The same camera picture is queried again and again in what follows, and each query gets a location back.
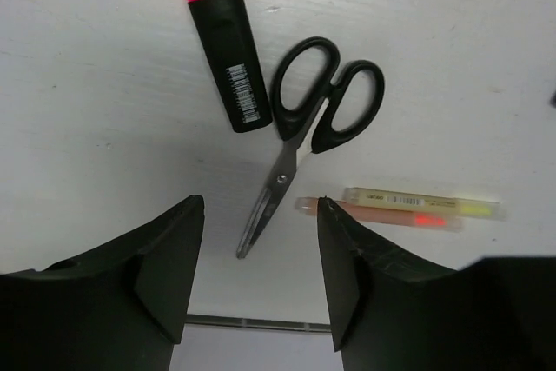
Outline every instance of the white barcode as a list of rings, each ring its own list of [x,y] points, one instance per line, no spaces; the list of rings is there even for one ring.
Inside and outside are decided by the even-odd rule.
[[[235,101],[242,111],[243,123],[250,123],[261,119],[251,83],[247,77],[245,64],[238,64],[226,69],[228,79],[234,91]]]
[[[388,203],[410,204],[412,206],[425,206],[425,199],[416,199],[414,197],[400,197],[397,195],[389,195]]]

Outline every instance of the white table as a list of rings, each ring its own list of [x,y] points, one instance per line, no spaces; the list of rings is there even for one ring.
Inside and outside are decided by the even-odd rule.
[[[461,234],[375,226],[458,268],[556,253],[556,0],[247,0],[267,80],[306,36],[387,77],[355,141],[310,156],[247,260],[235,248],[281,142],[232,132],[184,0],[0,0],[0,271],[45,268],[203,195],[189,312],[328,322],[314,218],[345,186],[493,198]],[[290,98],[317,58],[299,61]],[[359,83],[341,110],[366,100]]]

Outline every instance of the pink highlighter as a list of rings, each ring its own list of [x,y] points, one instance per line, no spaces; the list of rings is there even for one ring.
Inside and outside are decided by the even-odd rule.
[[[235,132],[269,125],[272,114],[243,0],[188,0]]]

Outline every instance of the scissors blade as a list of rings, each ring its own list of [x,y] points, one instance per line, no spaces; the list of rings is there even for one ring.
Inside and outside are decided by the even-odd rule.
[[[270,171],[235,253],[240,260],[245,258],[253,248],[294,180],[297,171],[295,151],[296,149],[292,149],[286,144]]]

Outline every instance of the orange pen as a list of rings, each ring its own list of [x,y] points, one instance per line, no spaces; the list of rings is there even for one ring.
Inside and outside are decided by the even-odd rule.
[[[316,216],[318,201],[319,199],[315,197],[302,197],[297,199],[295,208],[306,215]],[[359,222],[385,223],[388,225],[449,231],[461,230],[462,226],[461,219],[451,215],[367,208],[364,206],[355,206],[346,202],[336,203]]]

